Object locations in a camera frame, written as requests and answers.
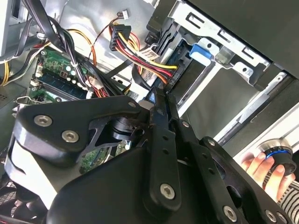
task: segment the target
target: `hand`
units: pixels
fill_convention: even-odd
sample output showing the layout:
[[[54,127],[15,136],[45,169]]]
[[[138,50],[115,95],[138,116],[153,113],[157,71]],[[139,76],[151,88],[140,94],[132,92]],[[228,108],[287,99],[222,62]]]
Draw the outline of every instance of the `hand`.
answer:
[[[274,164],[272,156],[266,159],[265,153],[260,153],[256,158],[244,161],[241,167],[263,188],[263,182],[266,175]],[[273,171],[264,190],[275,201],[278,202],[283,196],[292,181],[295,180],[295,174],[284,176],[285,167],[278,165]]]

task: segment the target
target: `silver screw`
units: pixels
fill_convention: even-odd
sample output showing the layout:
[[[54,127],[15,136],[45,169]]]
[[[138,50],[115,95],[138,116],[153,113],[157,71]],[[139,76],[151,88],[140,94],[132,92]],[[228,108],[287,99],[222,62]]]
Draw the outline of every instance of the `silver screw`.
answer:
[[[208,139],[207,141],[209,142],[209,144],[210,144],[211,146],[215,146],[215,142],[214,142],[213,140]]]
[[[266,212],[267,217],[268,217],[272,222],[275,223],[275,222],[277,221],[276,218],[275,218],[275,216],[273,215],[272,212],[270,212],[269,210],[265,210],[265,212]]]
[[[131,107],[136,107],[136,105],[135,105],[134,103],[132,103],[132,102],[129,102],[129,105],[130,105]]]
[[[237,221],[237,215],[235,214],[235,211],[229,207],[229,206],[224,206],[223,207],[223,211],[225,216],[232,221],[233,223],[235,223]]]
[[[189,124],[188,124],[186,121],[183,121],[182,123],[183,123],[183,125],[184,125],[185,127],[190,127]]]
[[[175,196],[174,189],[167,183],[162,183],[160,186],[161,194],[169,200],[172,200]]]
[[[285,218],[280,212],[277,212],[277,215],[278,215],[278,217],[280,217],[280,219],[281,219],[285,224],[288,223],[288,221],[286,220],[286,218]]]
[[[37,125],[39,125],[41,127],[48,127],[53,123],[53,121],[49,116],[37,115],[34,118],[34,123],[36,123]]]
[[[64,132],[62,132],[62,138],[63,140],[65,140],[66,142],[69,143],[75,143],[79,140],[79,135],[71,130],[66,130]]]
[[[161,109],[157,109],[157,112],[161,115],[164,115],[164,112]]]

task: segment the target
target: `sleeve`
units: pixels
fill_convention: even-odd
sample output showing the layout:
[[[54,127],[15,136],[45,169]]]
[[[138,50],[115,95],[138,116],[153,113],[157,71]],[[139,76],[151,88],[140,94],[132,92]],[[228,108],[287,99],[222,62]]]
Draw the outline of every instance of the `sleeve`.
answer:
[[[278,204],[295,224],[299,224],[299,183],[293,181]]]

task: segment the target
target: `black wire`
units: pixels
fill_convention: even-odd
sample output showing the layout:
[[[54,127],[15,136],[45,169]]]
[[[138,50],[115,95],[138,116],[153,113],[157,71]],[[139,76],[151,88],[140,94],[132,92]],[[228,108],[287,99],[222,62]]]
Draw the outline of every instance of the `black wire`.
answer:
[[[40,0],[22,0],[25,7],[31,14],[32,18],[37,22],[38,26],[45,33],[49,41],[58,49],[63,50],[62,43],[56,35],[47,13]]]
[[[26,22],[26,25],[25,25],[25,27],[22,31],[22,34],[21,34],[21,37],[20,37],[20,40],[19,40],[18,49],[17,49],[17,51],[14,55],[15,57],[19,57],[25,49],[25,45],[26,45],[26,42],[27,42],[27,38],[28,38],[28,35],[29,35],[29,31],[30,31],[32,21],[33,21],[33,19],[31,18]]]
[[[133,65],[132,68],[132,78],[134,79],[134,81],[140,85],[141,87],[145,88],[146,90],[150,90],[151,87],[150,85],[148,85],[146,83],[146,81],[142,78],[142,76],[140,75],[137,65]]]

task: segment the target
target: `red wire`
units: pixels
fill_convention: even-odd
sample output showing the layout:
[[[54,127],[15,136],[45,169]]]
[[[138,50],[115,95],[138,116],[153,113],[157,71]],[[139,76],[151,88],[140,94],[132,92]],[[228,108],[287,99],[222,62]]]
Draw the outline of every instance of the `red wire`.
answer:
[[[162,72],[162,73],[165,73],[166,75],[168,76],[172,76],[172,74],[168,71],[165,71],[163,69],[159,69],[157,67],[153,67],[151,66],[150,64],[146,64],[145,62],[141,61],[138,57],[136,56],[133,56],[133,55],[130,55],[128,52],[125,51],[124,47],[122,46],[121,42],[119,40],[116,40],[117,44],[119,45],[119,47],[121,48],[121,50],[127,55],[129,56],[130,58],[133,58],[134,60],[136,60],[138,63],[142,64],[142,65],[145,65],[146,67],[150,67],[151,69],[155,70],[155,71],[159,71],[159,72]]]

